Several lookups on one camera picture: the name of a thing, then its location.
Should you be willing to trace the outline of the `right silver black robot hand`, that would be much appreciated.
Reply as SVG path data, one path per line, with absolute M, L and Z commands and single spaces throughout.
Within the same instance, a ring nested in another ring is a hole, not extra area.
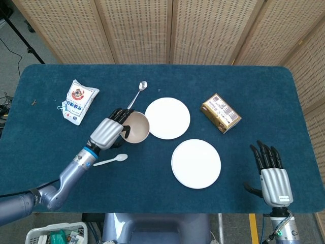
M 251 187 L 247 182 L 243 183 L 244 189 L 264 200 L 266 205 L 272 208 L 289 207 L 294 198 L 287 171 L 283 168 L 281 156 L 278 150 L 267 146 L 260 140 L 259 148 L 250 145 L 253 152 L 261 189 Z

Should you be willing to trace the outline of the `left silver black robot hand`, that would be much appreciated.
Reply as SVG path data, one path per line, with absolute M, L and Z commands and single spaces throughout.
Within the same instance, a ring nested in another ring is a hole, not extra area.
M 116 142 L 122 132 L 125 132 L 126 138 L 129 136 L 131 127 L 124 126 L 123 123 L 134 112 L 134 109 L 115 109 L 106 117 L 91 134 L 87 142 L 87 147 L 93 151 L 107 150 L 111 147 L 120 147 L 121 143 Z

